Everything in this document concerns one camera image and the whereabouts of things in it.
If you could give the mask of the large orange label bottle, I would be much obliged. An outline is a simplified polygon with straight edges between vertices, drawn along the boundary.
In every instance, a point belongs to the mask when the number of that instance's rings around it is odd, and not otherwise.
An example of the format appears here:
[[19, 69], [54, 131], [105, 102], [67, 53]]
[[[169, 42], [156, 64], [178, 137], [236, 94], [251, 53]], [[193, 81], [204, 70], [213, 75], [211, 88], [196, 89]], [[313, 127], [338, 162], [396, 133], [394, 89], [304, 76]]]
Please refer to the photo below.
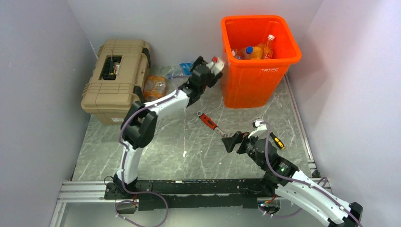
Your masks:
[[164, 97], [166, 94], [166, 78], [162, 76], [149, 76], [147, 79], [143, 95], [147, 102], [155, 101]]

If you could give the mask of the crushed orange label bottle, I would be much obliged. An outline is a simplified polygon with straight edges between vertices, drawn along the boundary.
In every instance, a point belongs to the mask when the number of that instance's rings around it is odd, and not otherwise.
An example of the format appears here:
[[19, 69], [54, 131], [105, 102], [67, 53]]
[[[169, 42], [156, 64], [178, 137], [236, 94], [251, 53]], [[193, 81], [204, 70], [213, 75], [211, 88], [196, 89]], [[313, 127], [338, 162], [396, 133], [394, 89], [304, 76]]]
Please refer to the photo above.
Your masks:
[[261, 59], [272, 59], [273, 58], [273, 41], [275, 36], [270, 34], [267, 37], [267, 41], [265, 43], [258, 44], [258, 47], [262, 48], [262, 57]]

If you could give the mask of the small orange juice bottle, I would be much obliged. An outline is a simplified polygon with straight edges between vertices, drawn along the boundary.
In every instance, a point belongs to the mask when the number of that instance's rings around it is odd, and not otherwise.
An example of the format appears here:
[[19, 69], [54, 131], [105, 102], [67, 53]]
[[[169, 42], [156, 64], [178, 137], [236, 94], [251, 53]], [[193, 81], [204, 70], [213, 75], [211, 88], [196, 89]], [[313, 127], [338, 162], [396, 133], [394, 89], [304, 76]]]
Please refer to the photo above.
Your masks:
[[263, 49], [258, 46], [248, 46], [242, 50], [242, 59], [244, 60], [261, 60]]

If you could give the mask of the clear bottle blue label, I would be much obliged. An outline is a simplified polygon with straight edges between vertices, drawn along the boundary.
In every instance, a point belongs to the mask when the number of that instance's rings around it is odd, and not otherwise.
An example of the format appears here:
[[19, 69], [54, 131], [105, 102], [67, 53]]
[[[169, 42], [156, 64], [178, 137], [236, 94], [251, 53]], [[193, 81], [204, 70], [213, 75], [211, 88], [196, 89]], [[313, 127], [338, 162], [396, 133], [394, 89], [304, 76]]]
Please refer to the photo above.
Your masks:
[[172, 67], [172, 69], [167, 73], [167, 78], [175, 79], [189, 77], [192, 74], [192, 67], [193, 62], [180, 63], [179, 65]]

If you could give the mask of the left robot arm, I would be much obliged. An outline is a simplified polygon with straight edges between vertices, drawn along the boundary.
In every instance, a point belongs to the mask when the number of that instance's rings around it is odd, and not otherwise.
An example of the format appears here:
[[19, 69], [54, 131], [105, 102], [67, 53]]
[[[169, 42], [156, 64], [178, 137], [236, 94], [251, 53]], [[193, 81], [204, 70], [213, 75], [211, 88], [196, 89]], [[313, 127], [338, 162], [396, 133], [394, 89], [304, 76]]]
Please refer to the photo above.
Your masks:
[[206, 62], [200, 56], [194, 62], [188, 80], [182, 85], [176, 84], [172, 93], [155, 101], [132, 104], [121, 125], [122, 161], [113, 177], [117, 192], [123, 198], [131, 198], [136, 192], [141, 154], [153, 140], [158, 120], [197, 102], [206, 88], [213, 87], [222, 77], [224, 67], [225, 62], [219, 57]]

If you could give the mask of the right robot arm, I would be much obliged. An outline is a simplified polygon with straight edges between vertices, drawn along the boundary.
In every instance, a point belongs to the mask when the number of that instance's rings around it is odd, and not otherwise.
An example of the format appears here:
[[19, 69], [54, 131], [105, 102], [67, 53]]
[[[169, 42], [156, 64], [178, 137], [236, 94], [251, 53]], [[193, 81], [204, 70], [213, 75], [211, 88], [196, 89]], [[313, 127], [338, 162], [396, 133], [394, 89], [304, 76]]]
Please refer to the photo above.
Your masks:
[[247, 154], [265, 172], [253, 193], [285, 198], [326, 227], [361, 225], [363, 207], [359, 203], [349, 203], [329, 193], [295, 164], [280, 156], [268, 139], [250, 137], [248, 133], [238, 131], [221, 140], [228, 153], [238, 146], [237, 154]]

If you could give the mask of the clear bottle blue cap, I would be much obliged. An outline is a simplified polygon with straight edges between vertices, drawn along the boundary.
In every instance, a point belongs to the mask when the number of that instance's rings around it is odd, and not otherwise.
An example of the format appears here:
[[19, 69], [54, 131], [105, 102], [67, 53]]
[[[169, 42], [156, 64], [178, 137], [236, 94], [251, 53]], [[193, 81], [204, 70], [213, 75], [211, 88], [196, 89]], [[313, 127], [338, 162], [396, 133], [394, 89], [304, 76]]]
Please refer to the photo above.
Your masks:
[[238, 59], [238, 60], [241, 60], [241, 59], [242, 59], [242, 56], [241, 56], [240, 53], [238, 53], [238, 50], [237, 50], [237, 49], [232, 49], [232, 50], [231, 50], [231, 53], [232, 53], [232, 55], [233, 55], [233, 57], [234, 57], [235, 59]]

